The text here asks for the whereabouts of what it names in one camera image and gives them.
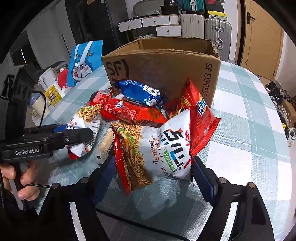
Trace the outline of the person's left hand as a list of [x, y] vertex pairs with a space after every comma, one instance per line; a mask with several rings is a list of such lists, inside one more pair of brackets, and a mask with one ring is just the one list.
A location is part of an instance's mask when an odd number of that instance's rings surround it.
[[[39, 196], [39, 187], [30, 186], [33, 183], [38, 173], [39, 164], [37, 161], [30, 161], [26, 172], [22, 173], [19, 178], [23, 188], [18, 191], [18, 196], [21, 200], [34, 201]], [[12, 192], [9, 180], [14, 180], [16, 177], [15, 168], [9, 164], [1, 165], [1, 173], [3, 176], [4, 189]]]

